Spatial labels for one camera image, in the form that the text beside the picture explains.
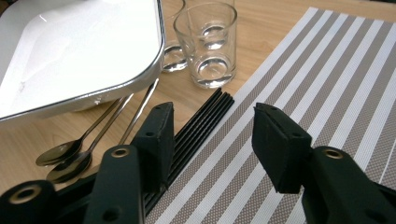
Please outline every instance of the placemat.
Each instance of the placemat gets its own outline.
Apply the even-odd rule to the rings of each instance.
[[[290,115],[313,147],[343,149],[372,180],[396,189],[395,43],[395,23],[309,8],[147,223],[305,222],[301,194],[276,193],[253,153],[257,102]]]

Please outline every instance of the spoon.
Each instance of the spoon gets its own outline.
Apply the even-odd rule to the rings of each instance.
[[[149,98],[151,97],[152,93],[157,87],[159,79],[157,78],[153,84],[151,84],[148,87],[148,91],[143,99],[143,102],[140,104],[138,107],[138,110],[134,114],[134,118],[132,119],[131,123],[128,125],[127,130],[125,131],[124,135],[122,136],[120,140],[120,145],[124,143],[125,139],[128,137],[129,133],[131,132],[132,128],[137,122],[137,119],[140,117],[144,107],[146,106],[147,102],[149,101]],[[118,111],[116,113],[120,113],[122,108],[126,105],[126,102],[122,102],[120,107],[117,109]],[[108,129],[107,126],[111,125],[111,122],[117,117],[115,114],[110,118],[110,120],[107,122],[106,126],[104,129],[98,134],[98,136],[95,138],[93,141],[92,145],[88,148],[87,151],[78,153],[75,157],[69,158],[68,160],[64,161],[63,163],[60,163],[57,165],[53,170],[49,172],[47,175],[47,179],[51,181],[52,183],[59,184],[66,182],[75,176],[79,175],[83,171],[85,171],[88,166],[90,165],[92,161],[92,151],[94,147],[96,146],[96,143],[99,141],[99,139],[102,137],[102,135],[105,133],[105,131]]]
[[[39,166],[52,165],[75,155],[81,149],[82,142],[88,134],[90,134],[93,129],[95,129],[96,126],[102,122],[105,117],[107,117],[107,115],[120,103],[120,101],[121,99],[116,100],[79,139],[63,143],[44,152],[35,160],[35,164]]]

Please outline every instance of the gray and white placemat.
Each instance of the gray and white placemat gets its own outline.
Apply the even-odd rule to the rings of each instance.
[[[372,180],[396,189],[395,43],[395,23],[309,8],[147,223],[305,222],[301,195],[276,193],[252,151],[257,102],[290,115],[313,147],[343,149]]]

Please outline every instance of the wooden table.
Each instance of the wooden table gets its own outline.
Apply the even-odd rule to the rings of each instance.
[[[309,7],[330,9],[371,19],[396,21],[396,5],[356,0],[237,0],[237,75],[223,87],[235,94],[259,65],[273,51]],[[127,142],[138,130],[152,107],[173,102],[175,133],[187,122],[214,90],[203,90],[191,81],[187,70],[174,74],[160,74],[160,84],[134,127]],[[103,153],[114,147],[130,122],[145,91],[134,95],[133,100],[120,114],[94,152],[92,166],[100,163]],[[0,129],[0,193],[27,180],[43,179],[52,169],[37,167],[35,159],[44,151],[61,143],[77,139],[106,110],[109,104],[79,112],[36,120],[12,129]],[[100,130],[88,136],[83,150],[88,148]]]

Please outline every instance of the spoon handle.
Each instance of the spoon handle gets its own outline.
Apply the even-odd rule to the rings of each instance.
[[[143,109],[145,108],[146,104],[149,101],[149,98],[151,98],[152,93],[154,93],[155,89],[157,88],[159,79],[155,79],[155,81],[148,87],[148,91],[146,92],[145,97],[143,98],[142,103],[140,106],[137,108],[136,113],[134,114],[134,117],[132,118],[131,122],[129,123],[124,135],[122,136],[119,145],[123,145],[125,143],[126,138],[129,136],[131,133],[132,128],[136,124],[137,120],[139,119],[140,115],[143,112]]]
[[[93,131],[93,129],[95,129],[96,126],[98,126],[98,124],[99,124],[100,122],[102,122],[102,120],[103,120],[105,117],[107,117],[107,115],[108,115],[108,114],[120,103],[121,100],[122,100],[122,98],[116,100],[116,101],[105,111],[105,113],[103,113],[103,115],[102,115],[99,119],[97,119],[96,122],[95,122],[93,125],[91,125],[91,127],[82,135],[81,138],[84,139],[85,137],[87,137],[87,135],[90,134],[90,133]]]
[[[125,96],[121,98],[121,103],[119,105],[119,107],[117,108],[117,110],[114,112],[114,114],[111,116],[111,118],[107,121],[105,127],[103,127],[102,131],[99,132],[99,134],[96,136],[96,138],[93,140],[92,144],[90,145],[90,147],[88,148],[87,151],[92,152],[93,149],[96,147],[96,145],[98,144],[99,140],[103,137],[103,135],[105,134],[105,132],[108,130],[108,128],[111,126],[111,124],[113,124],[114,120],[119,116],[120,112],[122,111],[122,109],[128,104],[128,102],[131,100],[132,96],[134,96],[133,94],[129,95],[129,96]]]

